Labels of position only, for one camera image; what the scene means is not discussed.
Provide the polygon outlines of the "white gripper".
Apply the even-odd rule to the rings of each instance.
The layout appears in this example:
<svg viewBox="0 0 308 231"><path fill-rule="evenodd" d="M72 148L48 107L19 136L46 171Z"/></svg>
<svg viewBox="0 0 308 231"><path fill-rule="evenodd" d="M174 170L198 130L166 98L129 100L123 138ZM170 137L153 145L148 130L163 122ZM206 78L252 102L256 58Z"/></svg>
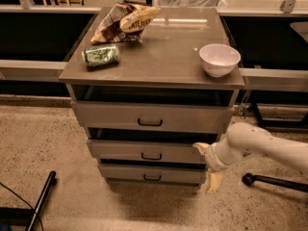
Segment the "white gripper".
<svg viewBox="0 0 308 231"><path fill-rule="evenodd" d="M207 162L208 168L211 171L207 176L207 187L206 191L208 193L214 193L220 187L223 173L219 171L225 171L228 169L228 165L224 163L219 157L216 152L216 145L204 142L196 142L192 145L193 148L196 148L201 155L205 155L205 160Z"/></svg>

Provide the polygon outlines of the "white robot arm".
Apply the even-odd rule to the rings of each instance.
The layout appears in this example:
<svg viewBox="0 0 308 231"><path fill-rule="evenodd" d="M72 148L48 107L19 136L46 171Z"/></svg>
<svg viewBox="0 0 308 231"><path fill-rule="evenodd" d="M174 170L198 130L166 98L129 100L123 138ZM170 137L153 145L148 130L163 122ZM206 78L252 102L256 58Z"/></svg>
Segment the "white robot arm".
<svg viewBox="0 0 308 231"><path fill-rule="evenodd" d="M223 172L232 164L257 154L294 168L304 176L308 174L306 142L277 138L263 128L244 122L231 124L218 142L196 142L192 147L200 152L207 165L207 193L218 190Z"/></svg>

